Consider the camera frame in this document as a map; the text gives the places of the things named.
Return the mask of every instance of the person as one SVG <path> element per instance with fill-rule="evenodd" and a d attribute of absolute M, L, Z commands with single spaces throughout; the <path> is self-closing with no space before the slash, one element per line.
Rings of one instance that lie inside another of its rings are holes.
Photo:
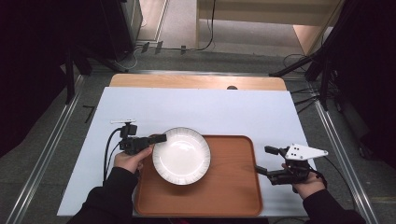
<path fill-rule="evenodd" d="M 143 168 L 142 160 L 151 152 L 152 148 L 147 147 L 133 156 L 125 152 L 117 154 L 104 185 L 90 191 L 87 201 L 67 223 L 133 223 L 132 193 L 138 181 L 136 171 Z"/>
<path fill-rule="evenodd" d="M 309 216 L 305 224 L 363 224 L 363 217 L 355 210 L 345 210 L 326 190 L 321 178 L 309 173 L 304 183 L 293 184 L 303 199 Z"/>
<path fill-rule="evenodd" d="M 116 155 L 114 167 L 102 187 L 92 189 L 87 201 L 68 223 L 133 223 L 132 193 L 143 168 L 142 160 L 152 152 L 148 147 L 134 156 Z M 354 210 L 345 210 L 326 190 L 322 180 L 310 173 L 304 183 L 293 184 L 303 199 L 309 216 L 306 224 L 363 224 L 365 220 Z"/>

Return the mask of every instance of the wooden tray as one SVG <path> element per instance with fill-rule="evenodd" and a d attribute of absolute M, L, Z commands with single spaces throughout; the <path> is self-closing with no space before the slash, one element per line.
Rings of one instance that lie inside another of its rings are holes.
<path fill-rule="evenodd" d="M 262 211 L 251 140 L 223 135 L 204 138 L 210 147 L 210 166 L 204 177 L 191 185 L 167 182 L 158 175 L 151 157 L 144 160 L 134 200 L 140 215 L 255 217 Z"/>

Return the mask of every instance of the human hand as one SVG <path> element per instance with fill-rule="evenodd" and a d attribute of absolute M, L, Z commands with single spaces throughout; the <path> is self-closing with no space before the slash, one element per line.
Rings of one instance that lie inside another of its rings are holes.
<path fill-rule="evenodd" d="M 317 174 L 310 172 L 308 178 L 303 183 L 292 184 L 293 187 L 300 194 L 300 197 L 304 200 L 313 193 L 320 190 L 326 189 L 321 178 L 317 178 Z"/>
<path fill-rule="evenodd" d="M 134 174 L 136 170 L 141 170 L 143 168 L 142 160 L 151 154 L 151 152 L 151 147 L 147 147 L 133 156 L 130 156 L 125 152 L 121 152 L 114 158 L 114 166 L 123 168 Z"/>

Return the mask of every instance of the black sleeve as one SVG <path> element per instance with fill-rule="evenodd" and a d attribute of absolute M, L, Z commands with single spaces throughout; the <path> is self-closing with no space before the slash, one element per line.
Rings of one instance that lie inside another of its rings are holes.
<path fill-rule="evenodd" d="M 132 193 L 137 177 L 120 167 L 113 167 L 103 187 L 88 194 L 87 201 L 68 223 L 132 223 Z"/>
<path fill-rule="evenodd" d="M 366 223 L 356 211 L 345 210 L 326 189 L 307 197 L 303 205 L 310 218 L 308 224 Z"/>

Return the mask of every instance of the white plate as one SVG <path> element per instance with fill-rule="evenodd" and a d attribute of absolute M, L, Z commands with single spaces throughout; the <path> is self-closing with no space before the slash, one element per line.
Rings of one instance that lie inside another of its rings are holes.
<path fill-rule="evenodd" d="M 210 164 L 206 140 L 188 128 L 171 129 L 166 142 L 155 145 L 152 160 L 158 174 L 170 183 L 189 185 L 201 179 Z"/>

